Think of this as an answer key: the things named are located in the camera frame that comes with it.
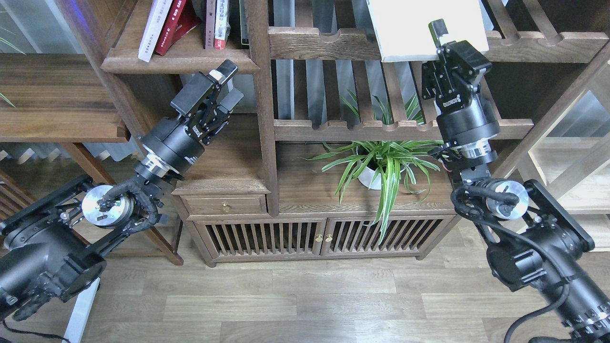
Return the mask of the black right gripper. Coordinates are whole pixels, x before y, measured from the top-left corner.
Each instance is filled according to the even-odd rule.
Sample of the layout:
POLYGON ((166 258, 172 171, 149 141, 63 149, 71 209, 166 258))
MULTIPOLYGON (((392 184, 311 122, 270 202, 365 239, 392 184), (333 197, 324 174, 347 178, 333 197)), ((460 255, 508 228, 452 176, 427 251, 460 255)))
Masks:
POLYGON ((481 98, 482 76, 492 63, 468 41, 451 41, 444 20, 428 24, 439 59, 422 65, 422 96, 434 98, 442 139, 451 146, 488 140, 499 133, 490 106, 481 98))

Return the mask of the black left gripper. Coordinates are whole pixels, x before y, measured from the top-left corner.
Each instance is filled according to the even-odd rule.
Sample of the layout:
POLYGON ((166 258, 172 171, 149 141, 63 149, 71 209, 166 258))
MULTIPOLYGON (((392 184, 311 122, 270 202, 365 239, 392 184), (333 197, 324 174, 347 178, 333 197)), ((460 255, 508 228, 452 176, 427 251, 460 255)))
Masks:
POLYGON ((179 113, 176 119, 162 119, 141 140, 148 152, 141 167, 144 178, 180 178, 196 163, 244 97, 233 88, 222 102, 217 100, 223 85, 237 72, 238 66, 225 60, 209 74, 194 75, 181 89, 171 102, 179 113))

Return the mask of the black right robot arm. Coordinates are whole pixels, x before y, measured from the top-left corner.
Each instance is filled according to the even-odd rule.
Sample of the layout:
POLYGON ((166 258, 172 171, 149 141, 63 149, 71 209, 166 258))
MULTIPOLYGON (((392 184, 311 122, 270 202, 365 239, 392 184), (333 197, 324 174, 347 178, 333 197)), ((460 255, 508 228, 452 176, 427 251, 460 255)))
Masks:
POLYGON ((537 180, 492 178, 488 163, 497 154, 489 141, 500 128, 479 88, 491 62, 468 41, 449 40, 444 20, 429 29, 438 59, 422 67, 423 97, 436 100, 444 141, 429 154, 451 176, 456 213, 487 244, 492 274, 510 291, 531 286, 548 302, 517 319, 504 341, 523 322, 554 310, 570 328, 569 343, 607 343, 609 298, 577 263, 595 247, 592 237, 537 180))

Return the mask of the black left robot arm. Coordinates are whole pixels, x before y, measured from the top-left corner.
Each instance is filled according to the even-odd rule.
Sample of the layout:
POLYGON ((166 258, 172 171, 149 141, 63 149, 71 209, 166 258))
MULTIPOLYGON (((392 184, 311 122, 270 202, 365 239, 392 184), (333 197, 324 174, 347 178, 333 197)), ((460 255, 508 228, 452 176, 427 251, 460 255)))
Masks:
POLYGON ((24 321, 53 298, 67 302, 106 267, 105 256, 127 237, 161 219, 161 193, 181 180, 205 145, 227 125, 243 98, 222 88, 238 71, 225 60, 199 72, 172 99, 174 119, 162 119, 143 139, 148 154, 116 185, 84 174, 1 223, 8 253, 1 259, 1 317, 24 321))

